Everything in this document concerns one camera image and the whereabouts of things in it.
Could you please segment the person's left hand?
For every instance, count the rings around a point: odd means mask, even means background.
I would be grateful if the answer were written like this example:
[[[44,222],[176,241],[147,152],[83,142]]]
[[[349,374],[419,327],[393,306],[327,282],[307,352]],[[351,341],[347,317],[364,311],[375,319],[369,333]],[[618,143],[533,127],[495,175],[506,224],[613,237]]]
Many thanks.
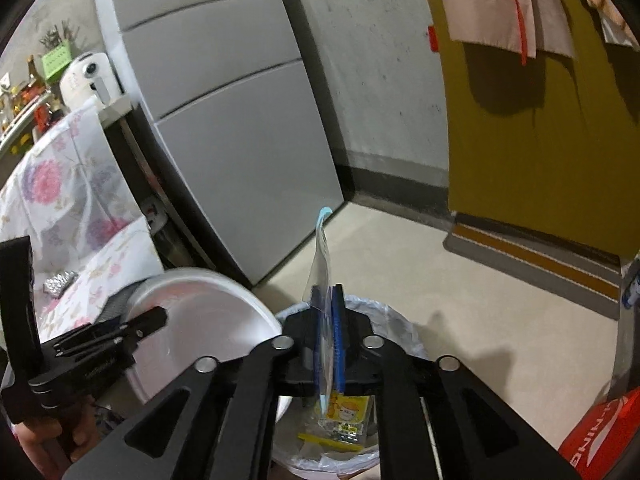
[[[50,417],[25,420],[14,427],[21,448],[45,479],[61,479],[72,463],[100,442],[91,396],[82,402],[79,422],[72,431],[74,446],[70,455],[63,452],[58,442],[62,433],[60,422]]]

